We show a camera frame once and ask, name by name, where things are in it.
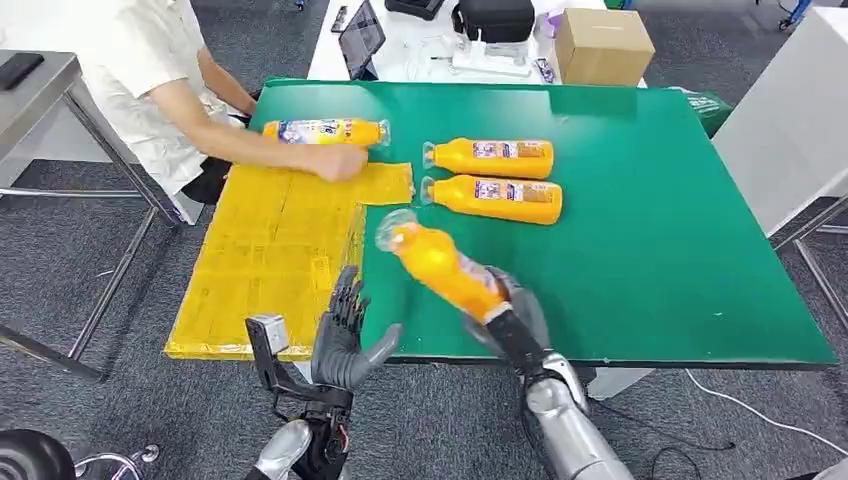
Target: plastic bottle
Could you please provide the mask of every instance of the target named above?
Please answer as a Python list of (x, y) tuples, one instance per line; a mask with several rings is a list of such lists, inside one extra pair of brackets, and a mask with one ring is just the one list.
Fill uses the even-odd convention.
[(497, 279), (454, 246), (451, 237), (418, 223), (411, 210), (395, 210), (377, 227), (377, 247), (398, 256), (413, 278), (480, 322), (504, 298)]
[(424, 144), (424, 168), (442, 167), (454, 173), (543, 179), (551, 174), (554, 147), (546, 140), (469, 140)]
[(424, 177), (421, 202), (454, 212), (553, 225), (562, 210), (562, 188), (550, 182), (457, 175), (435, 181)]
[(285, 143), (388, 145), (389, 122), (369, 122), (359, 118), (326, 120), (275, 120), (268, 122), (262, 135)]

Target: person's hand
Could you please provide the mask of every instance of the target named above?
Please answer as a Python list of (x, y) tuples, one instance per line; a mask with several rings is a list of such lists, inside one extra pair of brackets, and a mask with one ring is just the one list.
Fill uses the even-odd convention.
[(308, 169), (328, 182), (343, 182), (358, 174), (368, 162), (368, 149), (361, 145), (318, 145)]

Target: white cable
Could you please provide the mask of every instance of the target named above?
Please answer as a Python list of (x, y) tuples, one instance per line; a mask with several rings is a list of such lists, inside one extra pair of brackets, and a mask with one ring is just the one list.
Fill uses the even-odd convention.
[(840, 448), (836, 444), (832, 443), (831, 441), (829, 441), (825, 438), (822, 438), (822, 437), (816, 435), (815, 433), (813, 433), (809, 430), (804, 430), (803, 428), (793, 427), (792, 425), (786, 425), (785, 423), (775, 422), (774, 420), (772, 420), (772, 419), (768, 418), (767, 416), (763, 415), (762, 413), (758, 412), (756, 409), (754, 409), (754, 407), (748, 405), (747, 403), (743, 402), (742, 400), (731, 397), (730, 395), (727, 395), (727, 394), (724, 394), (724, 393), (721, 393), (721, 392), (716, 392), (714, 390), (710, 390), (709, 388), (698, 383), (698, 381), (695, 380), (695, 377), (692, 375), (692, 372), (690, 372), (688, 368), (686, 369), (686, 374), (689, 375), (689, 378), (692, 380), (692, 383), (694, 383), (695, 386), (698, 387), (699, 389), (701, 389), (702, 391), (704, 391), (704, 392), (706, 392), (710, 395), (715, 395), (716, 397), (723, 398), (725, 400), (730, 400), (731, 402), (744, 407), (749, 412), (751, 412), (754, 415), (762, 418), (763, 420), (774, 425), (775, 427), (785, 428), (786, 430), (792, 430), (793, 432), (803, 433), (804, 435), (808, 435), (810, 437), (813, 437), (816, 440), (824, 443), (828, 447), (830, 447), (830, 448), (836, 450), (837, 452), (841, 453), (842, 455), (845, 455), (846, 457), (848, 457), (848, 451), (843, 450), (842, 448)]

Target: chair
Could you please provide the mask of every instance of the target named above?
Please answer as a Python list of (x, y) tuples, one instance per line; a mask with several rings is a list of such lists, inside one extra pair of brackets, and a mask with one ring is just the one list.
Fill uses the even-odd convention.
[(75, 480), (88, 465), (112, 461), (121, 468), (112, 480), (144, 480), (141, 465), (159, 457), (159, 447), (148, 445), (129, 457), (118, 453), (90, 455), (74, 463), (68, 450), (50, 435), (35, 430), (0, 431), (0, 478), (8, 480)]

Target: green table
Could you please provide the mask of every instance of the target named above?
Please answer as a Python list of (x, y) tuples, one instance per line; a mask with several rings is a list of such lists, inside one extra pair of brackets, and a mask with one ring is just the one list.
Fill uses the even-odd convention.
[[(551, 227), (412, 208), (459, 249), (538, 295), (556, 350), (577, 364), (814, 368), (835, 363), (683, 95), (576, 86), (271, 80), (251, 127), (274, 119), (388, 118), (371, 159), (412, 162), (454, 137), (544, 138), (565, 205)], [(447, 177), (445, 171), (431, 171)], [(374, 246), (392, 207), (369, 207), (363, 343), (404, 325), (395, 360), (491, 358), (459, 313)]]

